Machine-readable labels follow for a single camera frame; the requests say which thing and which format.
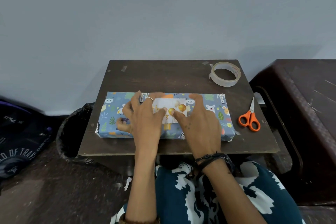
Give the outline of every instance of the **person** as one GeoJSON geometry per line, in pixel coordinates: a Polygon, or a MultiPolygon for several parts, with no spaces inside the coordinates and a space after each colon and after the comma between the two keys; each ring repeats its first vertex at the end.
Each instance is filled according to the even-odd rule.
{"type": "MultiPolygon", "coordinates": [[[[150,94],[141,105],[140,94],[135,93],[123,108],[130,124],[117,121],[119,130],[134,137],[135,167],[128,203],[111,223],[304,223],[278,178],[255,162],[243,162],[238,168],[243,177],[236,178],[221,158],[193,178],[193,168],[186,163],[174,170],[155,167],[167,109],[153,114],[152,103],[164,93],[150,94]]],[[[201,95],[189,97],[195,100],[192,114],[185,117],[175,111],[172,115],[194,158],[221,152],[219,121],[205,109],[201,95]]]]}

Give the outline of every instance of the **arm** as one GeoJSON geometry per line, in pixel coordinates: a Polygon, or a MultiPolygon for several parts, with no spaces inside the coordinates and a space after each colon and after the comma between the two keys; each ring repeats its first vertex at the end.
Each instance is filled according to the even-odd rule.
{"type": "Polygon", "coordinates": [[[124,115],[130,120],[129,125],[117,120],[117,128],[132,133],[135,143],[135,167],[129,195],[126,221],[137,223],[155,223],[156,196],[154,165],[161,136],[162,119],[167,109],[163,108],[153,114],[152,99],[160,98],[164,93],[152,93],[141,105],[139,96],[134,94],[124,108],[124,115]]]}
{"type": "MultiPolygon", "coordinates": [[[[179,112],[173,116],[179,122],[194,158],[221,152],[221,125],[212,111],[207,111],[199,94],[190,94],[195,107],[190,117],[179,112]]],[[[215,160],[203,169],[216,193],[228,224],[266,224],[264,218],[236,182],[226,163],[215,160]]]]}

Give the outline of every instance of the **scissors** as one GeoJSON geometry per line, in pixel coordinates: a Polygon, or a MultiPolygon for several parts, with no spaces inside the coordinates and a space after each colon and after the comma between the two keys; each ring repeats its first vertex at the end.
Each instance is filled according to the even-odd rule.
{"type": "Polygon", "coordinates": [[[243,127],[249,126],[249,129],[254,131],[254,132],[257,132],[257,131],[260,130],[260,123],[257,120],[257,118],[255,117],[255,113],[254,113],[254,98],[252,99],[250,110],[248,110],[247,113],[239,116],[238,123],[240,125],[242,125],[243,127]],[[242,123],[242,121],[241,121],[242,118],[246,119],[246,123],[242,123]],[[252,127],[253,122],[257,125],[256,129],[252,127]]]}

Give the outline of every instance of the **piece of tape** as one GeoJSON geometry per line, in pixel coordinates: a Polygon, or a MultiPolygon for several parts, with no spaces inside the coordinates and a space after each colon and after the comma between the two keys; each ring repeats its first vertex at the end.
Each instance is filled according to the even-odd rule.
{"type": "Polygon", "coordinates": [[[231,87],[233,85],[236,85],[241,76],[240,69],[229,62],[219,62],[210,66],[211,66],[211,73],[209,74],[209,78],[211,78],[214,83],[223,87],[231,87]],[[215,70],[217,69],[229,70],[234,74],[236,78],[234,80],[224,80],[216,75],[215,70]]]}

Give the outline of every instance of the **brown furniture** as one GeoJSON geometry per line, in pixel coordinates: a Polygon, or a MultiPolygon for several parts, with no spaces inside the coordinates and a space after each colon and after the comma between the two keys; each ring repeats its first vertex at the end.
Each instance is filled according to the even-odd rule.
{"type": "MultiPolygon", "coordinates": [[[[205,61],[209,64],[227,61],[241,69],[237,60],[110,60],[78,154],[90,156],[114,171],[132,174],[134,166],[132,155],[135,152],[133,139],[100,138],[95,134],[95,129],[108,91],[136,92],[138,90],[224,93],[234,128],[240,135],[236,135],[231,142],[222,142],[222,152],[273,153],[279,151],[258,103],[255,103],[254,110],[261,123],[260,131],[252,132],[237,124],[238,117],[247,112],[254,97],[243,70],[241,69],[238,83],[233,87],[225,88],[209,79],[211,68],[203,64],[205,61]]],[[[191,154],[191,152],[185,140],[161,139],[158,154],[191,154]]]]}
{"type": "Polygon", "coordinates": [[[336,204],[336,60],[276,60],[250,82],[292,169],[279,179],[301,205],[336,204]]]}

